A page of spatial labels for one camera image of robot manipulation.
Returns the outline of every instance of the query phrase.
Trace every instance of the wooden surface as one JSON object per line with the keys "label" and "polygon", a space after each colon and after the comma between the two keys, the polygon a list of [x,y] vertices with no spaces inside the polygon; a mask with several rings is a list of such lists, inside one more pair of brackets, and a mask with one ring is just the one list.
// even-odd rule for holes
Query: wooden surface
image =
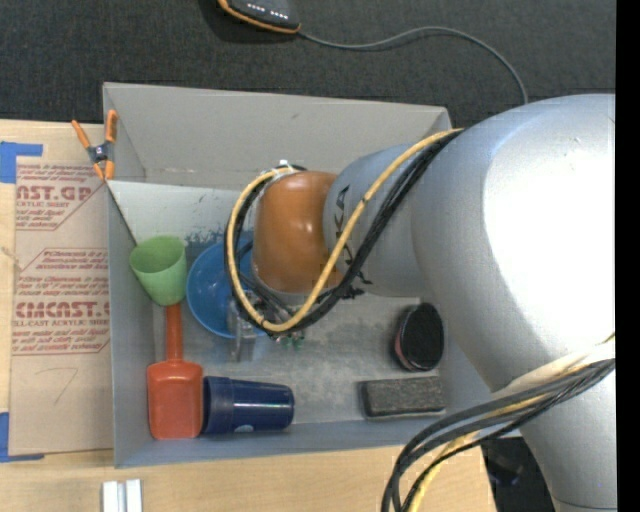
{"label": "wooden surface", "polygon": [[[139,478],[145,512],[376,512],[398,452],[392,447],[127,469],[114,469],[108,450],[48,455],[0,465],[0,508],[99,511],[103,482]],[[444,464],[421,510],[495,512],[479,448]],[[418,466],[411,473],[420,471]]]}

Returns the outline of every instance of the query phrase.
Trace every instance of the green cup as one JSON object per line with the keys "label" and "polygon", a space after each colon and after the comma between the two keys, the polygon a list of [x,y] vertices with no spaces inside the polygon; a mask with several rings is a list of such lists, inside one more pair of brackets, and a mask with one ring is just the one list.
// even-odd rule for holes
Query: green cup
{"label": "green cup", "polygon": [[155,303],[171,306],[184,299],[187,258],[179,238],[156,236],[145,240],[131,251],[129,265]]}

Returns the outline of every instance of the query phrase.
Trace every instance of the dark blue cup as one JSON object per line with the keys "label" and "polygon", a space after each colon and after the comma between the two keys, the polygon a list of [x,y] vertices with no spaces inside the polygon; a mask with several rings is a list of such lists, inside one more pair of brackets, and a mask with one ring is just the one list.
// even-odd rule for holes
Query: dark blue cup
{"label": "dark blue cup", "polygon": [[202,434],[283,430],[293,421],[293,392],[281,384],[203,379]]}

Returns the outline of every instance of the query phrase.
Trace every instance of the black eraser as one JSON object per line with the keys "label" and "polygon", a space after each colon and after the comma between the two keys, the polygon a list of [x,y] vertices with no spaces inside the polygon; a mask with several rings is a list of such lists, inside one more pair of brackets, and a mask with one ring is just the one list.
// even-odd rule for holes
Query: black eraser
{"label": "black eraser", "polygon": [[442,413],[446,407],[438,376],[381,379],[359,383],[362,408],[367,418]]}

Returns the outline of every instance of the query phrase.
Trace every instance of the blue tape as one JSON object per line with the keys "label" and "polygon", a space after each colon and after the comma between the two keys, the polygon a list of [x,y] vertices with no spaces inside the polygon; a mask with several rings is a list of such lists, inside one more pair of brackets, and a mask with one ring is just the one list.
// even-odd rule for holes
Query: blue tape
{"label": "blue tape", "polygon": [[16,182],[16,161],[19,156],[42,156],[42,144],[0,142],[0,183]]}
{"label": "blue tape", "polygon": [[43,455],[17,455],[9,457],[9,413],[0,413],[0,463],[18,460],[38,460]]}

